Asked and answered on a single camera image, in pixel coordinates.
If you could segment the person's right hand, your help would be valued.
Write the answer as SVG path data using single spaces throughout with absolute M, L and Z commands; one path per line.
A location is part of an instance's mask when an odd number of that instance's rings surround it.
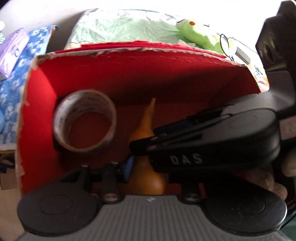
M 281 170 L 286 177 L 295 177 L 295 157 L 288 157 Z M 271 171 L 267 168 L 256 168 L 250 171 L 246 171 L 242 174 L 243 178 L 253 184 L 256 184 L 270 192 L 273 192 L 279 196 L 282 200 L 287 198 L 287 189 L 274 181 L 274 177 Z

